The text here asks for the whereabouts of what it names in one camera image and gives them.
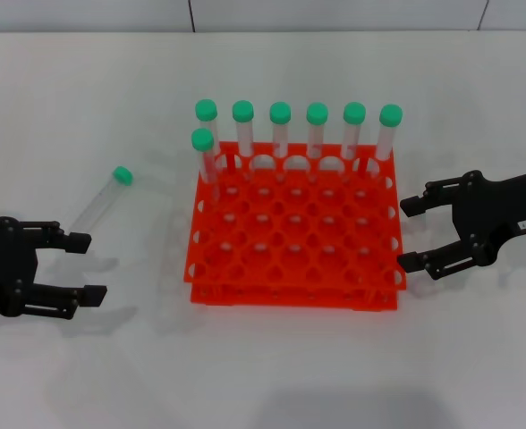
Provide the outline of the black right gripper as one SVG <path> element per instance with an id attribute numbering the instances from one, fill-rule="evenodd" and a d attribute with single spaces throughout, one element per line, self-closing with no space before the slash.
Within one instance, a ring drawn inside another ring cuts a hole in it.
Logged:
<path id="1" fill-rule="evenodd" d="M 453 223 L 460 236 L 441 248 L 398 256 L 406 273 L 426 271 L 439 280 L 474 266 L 491 265 L 507 241 L 526 235 L 526 174 L 502 181 L 490 181 L 480 171 L 466 177 L 429 181 L 421 197 L 400 202 L 408 217 L 453 205 Z"/>

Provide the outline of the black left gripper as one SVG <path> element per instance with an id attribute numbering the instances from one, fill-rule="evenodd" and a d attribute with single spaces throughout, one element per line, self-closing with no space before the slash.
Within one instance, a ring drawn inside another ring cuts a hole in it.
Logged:
<path id="1" fill-rule="evenodd" d="M 38 267 L 35 248 L 86 254 L 90 243 L 89 234 L 66 234 L 57 221 L 22 222 L 1 216 L 0 314 L 6 317 L 36 315 L 71 320 L 79 307 L 99 307 L 107 293 L 107 286 L 65 288 L 32 284 Z"/>

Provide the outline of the clear test tube green cap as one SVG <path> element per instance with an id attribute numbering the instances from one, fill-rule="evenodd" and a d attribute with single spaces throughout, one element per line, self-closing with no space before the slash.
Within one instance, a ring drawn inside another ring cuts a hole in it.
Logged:
<path id="1" fill-rule="evenodd" d="M 284 101 L 275 102 L 270 106 L 269 117 L 273 125 L 274 156 L 278 161 L 276 179 L 282 182 L 284 172 L 281 165 L 288 155 L 288 124 L 292 117 L 291 107 Z"/>
<path id="2" fill-rule="evenodd" d="M 198 155 L 200 178 L 208 187 L 210 200 L 216 203 L 220 198 L 220 187 L 213 133 L 207 128 L 198 128 L 191 134 L 191 144 Z"/>
<path id="3" fill-rule="evenodd" d="M 249 180 L 251 177 L 249 161 L 253 156 L 253 127 L 254 118 L 253 104 L 248 100 L 239 100 L 233 104 L 233 119 L 237 132 L 237 143 L 239 153 L 243 157 L 243 177 Z"/>
<path id="4" fill-rule="evenodd" d="M 369 160 L 367 169 L 372 177 L 379 172 L 379 163 L 389 159 L 394 146 L 395 133 L 403 119 L 403 110 L 399 105 L 384 105 L 379 114 L 379 133 L 375 155 Z"/>
<path id="5" fill-rule="evenodd" d="M 322 156 L 327 118 L 328 110 L 325 104 L 314 102 L 308 106 L 306 113 L 306 119 L 309 125 L 307 157 L 310 161 L 319 160 Z"/>
<path id="6" fill-rule="evenodd" d="M 195 105 L 195 114 L 200 128 L 211 130 L 215 138 L 215 153 L 220 153 L 220 142 L 217 129 L 217 107 L 212 99 L 201 99 Z"/>
<path id="7" fill-rule="evenodd" d="M 358 160 L 358 174 L 366 175 L 368 160 L 358 157 L 361 125 L 366 118 L 366 107 L 359 102 L 348 103 L 344 108 L 344 137 L 341 157 L 346 160 Z"/>
<path id="8" fill-rule="evenodd" d="M 98 221 L 115 201 L 133 184 L 133 174 L 119 165 L 109 175 L 103 188 L 88 202 L 70 226 L 71 232 L 91 234 Z"/>

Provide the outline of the orange test tube rack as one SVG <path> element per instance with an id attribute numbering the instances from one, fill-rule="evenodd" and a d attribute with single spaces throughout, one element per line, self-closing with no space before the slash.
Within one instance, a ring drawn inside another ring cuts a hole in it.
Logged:
<path id="1" fill-rule="evenodd" d="M 199 183 L 183 279 L 208 306 L 394 311 L 406 287 L 395 164 L 352 159 L 336 144 L 319 159 L 303 143 L 285 158 L 268 143 L 251 157 L 225 141 L 218 182 Z"/>

